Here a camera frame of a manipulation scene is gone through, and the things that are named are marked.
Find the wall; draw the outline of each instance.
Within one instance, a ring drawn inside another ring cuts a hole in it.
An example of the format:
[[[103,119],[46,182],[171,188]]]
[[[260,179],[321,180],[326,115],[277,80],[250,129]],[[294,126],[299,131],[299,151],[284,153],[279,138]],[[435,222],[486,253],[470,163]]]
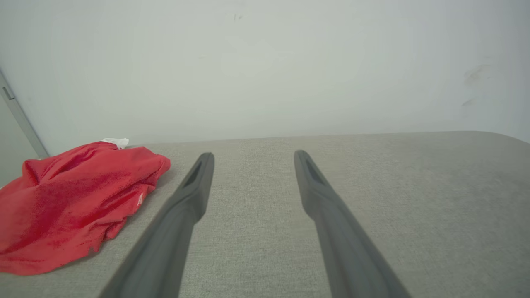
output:
[[[104,137],[530,142],[527,0],[0,1],[0,67],[50,154]]]

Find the red fabric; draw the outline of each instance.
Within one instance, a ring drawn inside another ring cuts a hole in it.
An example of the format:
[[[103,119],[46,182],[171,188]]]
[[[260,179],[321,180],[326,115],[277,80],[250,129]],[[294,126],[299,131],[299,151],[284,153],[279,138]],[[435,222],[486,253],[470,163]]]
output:
[[[99,251],[169,167],[144,147],[106,142],[25,161],[22,177],[0,189],[0,271],[45,273]]]

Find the red cloth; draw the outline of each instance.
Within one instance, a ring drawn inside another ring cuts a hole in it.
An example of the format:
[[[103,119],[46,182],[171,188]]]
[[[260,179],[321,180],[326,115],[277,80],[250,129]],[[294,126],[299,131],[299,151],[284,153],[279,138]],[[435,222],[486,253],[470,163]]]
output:
[[[99,251],[169,167],[145,147],[106,142],[25,161],[0,189],[0,271],[41,274]]]

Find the door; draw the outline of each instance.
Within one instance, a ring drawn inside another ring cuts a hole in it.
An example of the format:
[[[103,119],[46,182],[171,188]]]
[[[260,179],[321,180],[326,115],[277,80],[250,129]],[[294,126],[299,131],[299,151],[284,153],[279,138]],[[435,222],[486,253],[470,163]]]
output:
[[[48,154],[2,74],[0,94],[0,187],[3,187],[22,175],[25,160],[45,158]]]

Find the cloth fold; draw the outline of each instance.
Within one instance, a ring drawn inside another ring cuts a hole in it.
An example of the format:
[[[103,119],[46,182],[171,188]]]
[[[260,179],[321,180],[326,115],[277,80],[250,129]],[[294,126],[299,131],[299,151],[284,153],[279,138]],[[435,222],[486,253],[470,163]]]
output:
[[[25,161],[0,189],[0,271],[41,274],[99,251],[169,168],[145,147],[107,142]]]

